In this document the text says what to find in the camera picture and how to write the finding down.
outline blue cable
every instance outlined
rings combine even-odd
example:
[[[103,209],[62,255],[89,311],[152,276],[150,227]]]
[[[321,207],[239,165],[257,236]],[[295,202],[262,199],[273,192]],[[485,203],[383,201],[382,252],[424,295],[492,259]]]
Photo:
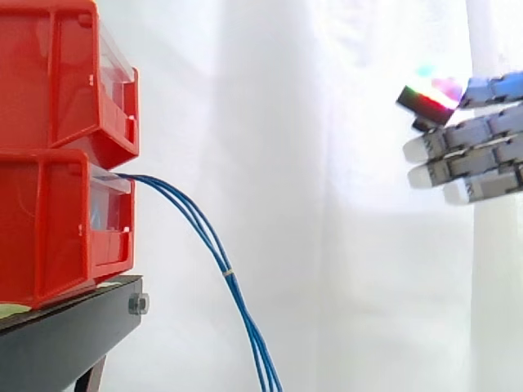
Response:
[[[221,245],[221,241],[220,241],[220,239],[216,235],[216,232],[212,228],[211,224],[208,222],[208,220],[205,217],[205,215],[198,209],[198,206],[196,206],[196,204],[187,195],[183,194],[179,189],[174,188],[169,183],[167,183],[165,181],[162,181],[162,180],[159,180],[159,179],[156,179],[156,178],[151,177],[151,176],[140,176],[139,180],[141,180],[142,182],[144,182],[144,183],[146,183],[146,184],[148,184],[150,186],[153,186],[155,188],[156,188],[156,185],[159,186],[159,187],[165,188],[166,190],[168,190],[172,194],[175,194],[182,201],[182,203],[187,207],[187,209],[190,211],[190,214],[196,220],[196,225],[198,226],[198,229],[196,227],[194,227],[193,222],[190,220],[191,224],[193,224],[193,227],[196,229],[196,231],[197,232],[202,231],[206,235],[206,233],[204,231],[204,228],[199,223],[198,217],[195,216],[195,212],[193,211],[193,208],[196,209],[198,214],[202,217],[202,219],[205,221],[207,227],[211,231],[212,236],[213,236],[215,242],[217,243],[217,246],[220,249],[220,253],[221,253],[222,257],[225,259],[226,265],[228,266],[227,270],[230,270],[230,263],[229,263],[229,261],[227,259],[225,250],[223,249],[223,246]],[[207,237],[207,240],[206,239],[203,239],[203,240],[206,243],[210,242],[208,237]],[[270,391],[272,391],[273,390],[273,382],[276,384],[276,386],[278,386],[279,380],[277,379],[277,375],[276,375],[274,364],[272,363],[270,355],[268,354],[268,351],[267,351],[267,348],[266,348],[266,343],[264,342],[261,333],[257,329],[256,324],[253,322],[252,318],[250,317],[250,315],[246,311],[246,305],[244,303],[244,299],[243,299],[243,297],[241,295],[241,292],[239,291],[238,284],[235,281],[233,281],[233,283],[230,284],[230,281],[228,279],[227,279],[227,284],[230,286],[231,292],[233,292],[233,297],[234,297],[235,302],[237,303],[237,305],[238,305],[238,307],[240,309],[240,313],[242,315],[242,318],[244,319],[244,322],[246,324],[246,328],[248,329],[248,332],[250,334],[254,335],[254,339],[255,339],[255,341],[257,343],[257,346],[261,349],[261,352],[256,350],[255,361],[257,362],[257,353],[260,352],[260,354],[261,354],[261,356],[263,358],[263,361],[264,361],[263,364],[264,364],[264,368],[266,369],[267,378],[269,379],[269,382],[270,382]]]
[[[201,212],[198,206],[186,194],[184,194],[179,189],[175,188],[174,186],[170,185],[169,183],[163,180],[160,180],[152,176],[134,176],[127,174],[121,174],[120,176],[130,180],[140,181],[154,188],[155,190],[160,192],[165,198],[167,198],[189,221],[191,226],[194,228],[194,230],[197,232],[199,237],[203,240],[209,251],[216,259],[218,267],[220,268],[220,271],[224,274],[227,286],[229,287],[230,292],[233,298],[235,299],[235,303],[238,306],[240,315],[242,316],[242,320],[244,321],[245,327],[247,329],[251,348],[253,350],[254,362],[256,365],[261,390],[263,392],[266,391],[266,384],[265,377],[263,376],[262,368],[260,366],[260,356],[263,362],[263,367],[266,371],[266,378],[269,382],[270,391],[272,392],[274,390],[274,385],[276,386],[278,391],[283,390],[278,375],[276,373],[275,366],[272,363],[272,359],[266,347],[266,343],[259,329],[253,322],[253,319],[247,311],[247,306],[245,305],[245,301],[239,289],[236,277],[234,274],[227,274],[231,271],[229,259],[226,255],[223,246],[221,245],[220,239],[218,238],[214,228],[211,226],[207,217]],[[205,230],[205,227],[202,225],[200,218],[210,231],[212,239],[216,243],[218,250],[216,250],[213,246],[213,243],[209,238]]]
[[[229,270],[230,269],[230,263],[229,263],[228,258],[226,256],[225,250],[223,249],[223,246],[221,245],[221,241],[218,238],[218,236],[217,236],[215,230],[213,229],[212,225],[209,223],[209,221],[205,217],[205,215],[199,210],[198,206],[187,195],[183,194],[183,192],[181,192],[179,189],[176,189],[174,186],[170,185],[169,183],[167,183],[167,182],[165,182],[163,180],[151,177],[151,176],[140,176],[140,177],[141,177],[142,180],[152,181],[156,185],[165,188],[166,190],[168,190],[172,194],[175,194],[186,205],[186,207],[190,211],[194,208],[198,212],[198,214],[202,217],[202,219],[204,220],[205,224],[207,225],[207,227],[211,231],[212,236],[213,236],[215,242],[217,243],[217,246],[220,249],[220,253],[221,253],[222,257],[224,258],[224,261],[225,261],[225,263],[226,263],[226,265],[228,267],[228,270]],[[271,391],[273,390],[273,388],[272,388],[273,382],[272,381],[274,381],[276,386],[279,387],[279,390],[281,390],[281,384],[279,383],[279,379],[277,377],[274,364],[272,363],[270,355],[268,354],[268,350],[266,348],[266,343],[264,342],[264,340],[262,338],[262,335],[259,332],[256,324],[253,322],[252,318],[250,317],[250,315],[248,314],[248,312],[246,310],[246,305],[244,303],[244,299],[243,299],[243,297],[241,295],[241,292],[239,291],[239,287],[238,287],[238,284],[237,284],[236,281],[234,281],[232,286],[230,287],[231,291],[233,289],[238,291],[238,295],[237,295],[237,297],[235,297],[235,301],[236,301],[236,303],[237,303],[237,305],[238,305],[238,307],[240,309],[244,309],[245,310],[245,313],[246,313],[245,317],[247,317],[247,319],[250,322],[250,324],[252,324],[249,329],[253,330],[253,334],[254,334],[254,337],[255,337],[255,339],[257,341],[257,344],[261,347],[261,356],[264,359],[264,367],[266,368],[266,373],[267,373],[268,378],[269,378],[270,390]]]

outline white backdrop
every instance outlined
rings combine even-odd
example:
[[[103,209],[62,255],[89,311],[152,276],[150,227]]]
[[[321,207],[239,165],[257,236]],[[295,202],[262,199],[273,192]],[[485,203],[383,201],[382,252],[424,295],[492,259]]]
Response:
[[[477,298],[492,281],[477,263],[472,279],[474,211],[409,189],[412,118],[394,104],[426,59],[471,72],[465,0],[99,3],[141,71],[141,157],[126,170],[171,181],[206,211],[285,390],[475,385],[470,353],[489,358],[483,336],[495,343],[504,324],[483,327]],[[160,196],[138,196],[151,311],[109,356],[102,390],[258,390],[212,257]],[[476,212],[484,243],[481,229],[500,222],[492,206]],[[495,249],[476,245],[476,259]]]

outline red plastic bin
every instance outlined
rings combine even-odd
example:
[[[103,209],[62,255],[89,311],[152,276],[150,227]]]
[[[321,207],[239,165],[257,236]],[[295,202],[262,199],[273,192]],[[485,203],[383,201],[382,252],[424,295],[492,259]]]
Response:
[[[0,148],[81,149],[106,169],[138,155],[138,73],[93,1],[2,0],[0,59]]]
[[[134,184],[82,151],[0,151],[0,190],[0,304],[39,308],[132,268]]]

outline black metal shelf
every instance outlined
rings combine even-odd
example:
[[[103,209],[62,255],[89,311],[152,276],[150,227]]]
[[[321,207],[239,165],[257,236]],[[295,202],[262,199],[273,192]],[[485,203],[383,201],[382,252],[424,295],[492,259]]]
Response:
[[[0,320],[0,392],[59,392],[78,379],[88,385],[96,365],[141,322],[130,309],[142,293],[141,276],[110,283],[49,309]]]

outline metal bolt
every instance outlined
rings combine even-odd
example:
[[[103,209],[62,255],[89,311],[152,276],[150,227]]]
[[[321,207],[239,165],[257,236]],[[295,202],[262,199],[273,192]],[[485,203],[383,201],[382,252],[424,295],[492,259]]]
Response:
[[[142,316],[149,312],[149,294],[134,293],[129,298],[129,313],[136,316]]]

